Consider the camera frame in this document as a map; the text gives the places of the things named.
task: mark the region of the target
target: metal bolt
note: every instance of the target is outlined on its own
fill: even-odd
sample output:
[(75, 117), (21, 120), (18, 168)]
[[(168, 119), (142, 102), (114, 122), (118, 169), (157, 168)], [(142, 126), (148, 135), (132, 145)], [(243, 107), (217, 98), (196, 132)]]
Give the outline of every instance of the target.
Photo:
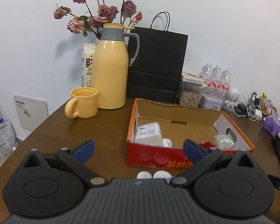
[(187, 179), (184, 177), (175, 177), (172, 179), (172, 182), (175, 184), (185, 184), (187, 182)]
[(95, 178), (92, 178), (90, 180), (90, 183), (94, 184), (94, 185), (102, 185), (104, 184), (106, 181), (105, 179), (101, 178), (101, 177), (95, 177)]

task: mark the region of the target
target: bouquet of dried flowers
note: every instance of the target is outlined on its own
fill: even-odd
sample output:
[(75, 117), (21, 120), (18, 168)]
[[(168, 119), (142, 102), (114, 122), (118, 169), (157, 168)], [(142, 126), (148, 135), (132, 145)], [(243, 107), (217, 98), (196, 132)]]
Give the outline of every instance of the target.
[[(105, 23), (112, 23), (113, 20), (116, 18), (117, 13), (119, 13), (116, 6), (107, 6), (105, 4), (105, 0), (97, 0), (98, 14), (97, 16), (93, 16), (87, 4), (87, 0), (72, 1), (75, 3), (85, 4), (88, 9), (88, 11), (85, 14), (89, 13), (89, 16), (86, 16), (84, 14), (78, 17), (72, 13), (72, 9), (70, 9), (69, 7), (59, 7), (57, 5), (57, 9), (54, 11), (54, 18), (61, 19), (64, 16), (67, 16), (68, 14), (72, 15), (73, 18), (71, 21), (69, 21), (67, 29), (74, 34), (80, 34), (81, 32), (83, 32), (83, 35), (85, 37), (87, 36), (88, 32), (93, 32), (99, 39), (101, 34), (98, 32), (98, 29), (102, 28), (103, 24)], [(142, 13), (138, 12), (138, 14), (136, 14), (136, 8), (137, 6), (131, 0), (123, 0), (122, 7), (120, 10), (120, 24), (124, 24), (126, 19), (129, 18), (129, 26), (136, 25), (142, 19)]]

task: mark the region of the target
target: yellow thermos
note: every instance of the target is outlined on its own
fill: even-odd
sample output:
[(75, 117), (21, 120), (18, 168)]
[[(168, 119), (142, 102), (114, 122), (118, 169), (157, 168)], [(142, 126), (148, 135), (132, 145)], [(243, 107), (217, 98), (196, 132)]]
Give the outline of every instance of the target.
[[(93, 55), (91, 87), (99, 91), (99, 108), (117, 109), (125, 105), (127, 71), (135, 61), (140, 47), (138, 34), (124, 33), (134, 29), (122, 24), (104, 24), (99, 29), (102, 37)], [(135, 56), (129, 62), (124, 37), (137, 40)]]

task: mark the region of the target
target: wall outlet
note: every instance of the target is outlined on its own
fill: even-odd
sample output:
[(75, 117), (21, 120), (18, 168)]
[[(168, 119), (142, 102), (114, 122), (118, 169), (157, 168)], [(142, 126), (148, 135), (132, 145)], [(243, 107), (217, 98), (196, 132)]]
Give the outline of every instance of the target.
[(13, 99), (23, 129), (34, 131), (46, 118), (48, 118), (48, 109), (45, 100), (18, 95), (14, 95)]

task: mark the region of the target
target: yellow mug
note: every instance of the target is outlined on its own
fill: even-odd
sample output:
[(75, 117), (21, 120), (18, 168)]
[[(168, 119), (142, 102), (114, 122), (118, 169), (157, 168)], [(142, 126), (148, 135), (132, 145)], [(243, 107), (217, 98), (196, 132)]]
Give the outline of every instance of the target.
[(79, 87), (70, 92), (64, 112), (67, 118), (90, 118), (98, 113), (98, 90), (92, 87)]

